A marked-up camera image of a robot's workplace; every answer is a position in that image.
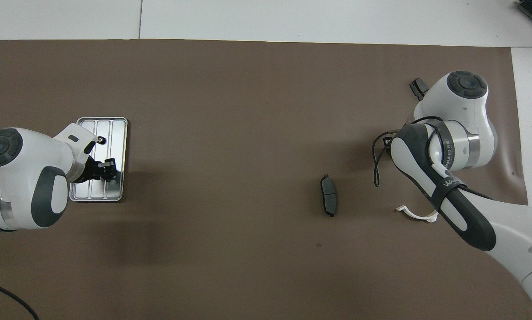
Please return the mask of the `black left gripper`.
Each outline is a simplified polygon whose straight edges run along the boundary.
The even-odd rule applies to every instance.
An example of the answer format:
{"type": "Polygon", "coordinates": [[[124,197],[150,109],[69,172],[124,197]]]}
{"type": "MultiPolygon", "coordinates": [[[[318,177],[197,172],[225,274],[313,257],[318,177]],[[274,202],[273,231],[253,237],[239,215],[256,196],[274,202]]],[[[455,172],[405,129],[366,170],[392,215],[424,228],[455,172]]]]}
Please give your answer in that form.
{"type": "Polygon", "coordinates": [[[112,181],[118,176],[115,158],[109,158],[104,162],[96,161],[91,156],[88,156],[83,172],[78,176],[73,183],[82,184],[89,180],[105,180],[112,181]]]}

